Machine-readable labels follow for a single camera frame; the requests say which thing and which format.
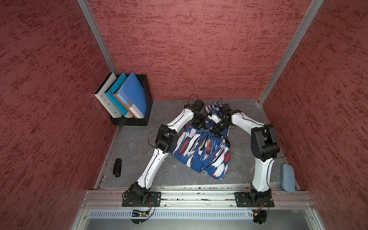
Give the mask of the blue white patterned trousers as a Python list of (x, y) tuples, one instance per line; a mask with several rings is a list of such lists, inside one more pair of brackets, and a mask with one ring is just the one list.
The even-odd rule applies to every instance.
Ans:
[[(205, 116), (217, 115), (220, 119), (224, 118), (220, 110), (219, 103), (213, 103), (205, 107), (202, 113)], [(177, 143), (185, 141), (195, 141), (192, 147), (180, 147), (180, 150), (173, 152), (173, 157), (187, 167), (201, 173), (205, 172), (217, 180), (221, 180), (228, 170), (231, 151), (228, 137), (218, 137), (211, 133), (211, 129), (196, 129), (189, 122), (179, 137)]]

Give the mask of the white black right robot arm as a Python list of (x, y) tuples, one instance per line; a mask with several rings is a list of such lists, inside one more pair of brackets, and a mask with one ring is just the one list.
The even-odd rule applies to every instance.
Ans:
[(278, 134), (274, 127), (271, 124), (257, 122), (239, 111), (230, 111), (222, 119), (215, 118), (215, 116), (211, 118), (215, 121), (211, 130), (217, 135), (230, 126), (237, 126), (251, 136), (251, 152), (255, 157), (255, 175), (249, 197), (254, 201), (269, 198), (271, 196), (269, 185), (271, 169), (280, 152)]

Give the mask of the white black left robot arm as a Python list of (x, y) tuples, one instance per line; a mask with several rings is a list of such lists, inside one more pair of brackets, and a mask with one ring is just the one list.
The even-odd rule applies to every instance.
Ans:
[(184, 108), (181, 114), (172, 122), (161, 125), (157, 133), (152, 158), (139, 179), (129, 187), (129, 192), (134, 200), (141, 206), (147, 204), (152, 181), (165, 158), (174, 151), (180, 150), (181, 146), (188, 148), (190, 143), (192, 147), (195, 146), (196, 142), (192, 140), (182, 140), (181, 143), (177, 143), (179, 131), (181, 131), (188, 122), (191, 122), (193, 126), (196, 126), (196, 129), (200, 130), (209, 128), (209, 125), (213, 125), (218, 121), (218, 117), (212, 120), (211, 115), (205, 116), (196, 110), (192, 111), (189, 108)]

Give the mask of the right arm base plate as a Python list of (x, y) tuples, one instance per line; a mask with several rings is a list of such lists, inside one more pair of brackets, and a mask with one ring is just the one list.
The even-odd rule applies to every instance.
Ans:
[(271, 190), (265, 192), (235, 192), (235, 202), (238, 208), (274, 208)]

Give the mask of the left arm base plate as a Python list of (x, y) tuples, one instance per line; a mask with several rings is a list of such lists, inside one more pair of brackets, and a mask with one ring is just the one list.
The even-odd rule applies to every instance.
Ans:
[(161, 203), (161, 192), (148, 192), (145, 193), (142, 198), (136, 198), (132, 192), (125, 192), (122, 195), (122, 207), (147, 207), (155, 208), (159, 207)]

